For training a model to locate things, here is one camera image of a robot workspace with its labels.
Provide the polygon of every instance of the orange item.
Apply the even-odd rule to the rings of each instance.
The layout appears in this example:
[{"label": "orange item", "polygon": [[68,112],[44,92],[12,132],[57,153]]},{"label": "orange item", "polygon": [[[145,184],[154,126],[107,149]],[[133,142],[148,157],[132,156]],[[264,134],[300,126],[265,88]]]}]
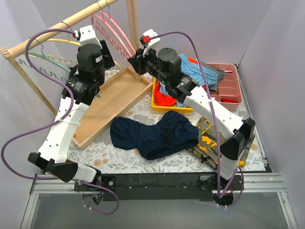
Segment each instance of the orange item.
[{"label": "orange item", "polygon": [[158,106],[172,106],[176,104],[177,100],[171,96],[165,96],[160,92],[160,82],[157,83],[153,95]]},{"label": "orange item", "polygon": [[191,58],[191,57],[188,57],[187,59],[188,59],[188,60],[189,60],[189,62],[191,62],[191,63],[198,64],[198,61],[197,61],[197,60],[194,60],[194,59],[193,59],[193,58]]}]

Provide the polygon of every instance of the gray cloth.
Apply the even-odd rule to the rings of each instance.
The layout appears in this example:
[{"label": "gray cloth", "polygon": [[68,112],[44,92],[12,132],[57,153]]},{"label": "gray cloth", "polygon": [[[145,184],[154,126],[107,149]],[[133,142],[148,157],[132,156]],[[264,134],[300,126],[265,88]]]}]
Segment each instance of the gray cloth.
[{"label": "gray cloth", "polygon": [[225,72],[223,70],[219,70],[219,69],[216,69],[216,68],[212,68],[211,66],[209,66],[207,63],[205,62],[200,62],[205,68],[215,72],[217,74],[217,83],[215,84],[212,84],[212,85],[209,85],[209,89],[210,91],[212,92],[216,92],[217,91],[217,87],[218,87],[218,83],[224,79],[224,75],[225,75]]}]

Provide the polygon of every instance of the red cloth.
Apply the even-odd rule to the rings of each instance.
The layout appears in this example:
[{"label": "red cloth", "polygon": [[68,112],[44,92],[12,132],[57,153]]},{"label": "red cloth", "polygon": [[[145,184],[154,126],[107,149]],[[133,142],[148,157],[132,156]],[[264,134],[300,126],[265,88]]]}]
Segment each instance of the red cloth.
[{"label": "red cloth", "polygon": [[154,88],[153,95],[158,106],[172,106],[176,104],[176,99],[172,98],[171,96],[165,96],[160,92],[160,82],[157,83],[156,87]]},{"label": "red cloth", "polygon": [[233,103],[233,104],[237,104],[238,102],[232,99],[221,99],[220,100],[223,103]]}]

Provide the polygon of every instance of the cable tie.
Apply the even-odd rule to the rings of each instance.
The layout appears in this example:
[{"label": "cable tie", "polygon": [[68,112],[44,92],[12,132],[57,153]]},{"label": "cable tie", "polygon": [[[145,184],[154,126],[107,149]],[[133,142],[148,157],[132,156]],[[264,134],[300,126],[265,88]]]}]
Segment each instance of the cable tie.
[{"label": "cable tie", "polygon": [[211,97],[211,99],[208,99],[208,103],[210,104],[213,100],[215,100],[215,97]]},{"label": "cable tie", "polygon": [[67,124],[72,124],[72,125],[81,125],[80,123],[69,122],[69,121],[65,121],[65,120],[60,119],[60,118],[56,118],[55,121],[60,121],[60,122],[67,123]]}]

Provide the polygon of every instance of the navy blue cloth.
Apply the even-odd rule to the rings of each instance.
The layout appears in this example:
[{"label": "navy blue cloth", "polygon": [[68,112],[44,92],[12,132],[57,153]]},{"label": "navy blue cloth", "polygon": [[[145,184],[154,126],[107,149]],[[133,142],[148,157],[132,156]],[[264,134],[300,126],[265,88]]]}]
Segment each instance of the navy blue cloth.
[{"label": "navy blue cloth", "polygon": [[172,155],[198,144],[198,128],[183,115],[167,112],[155,125],[145,125],[129,118],[114,118],[110,136],[115,147],[137,148],[147,160]]}]

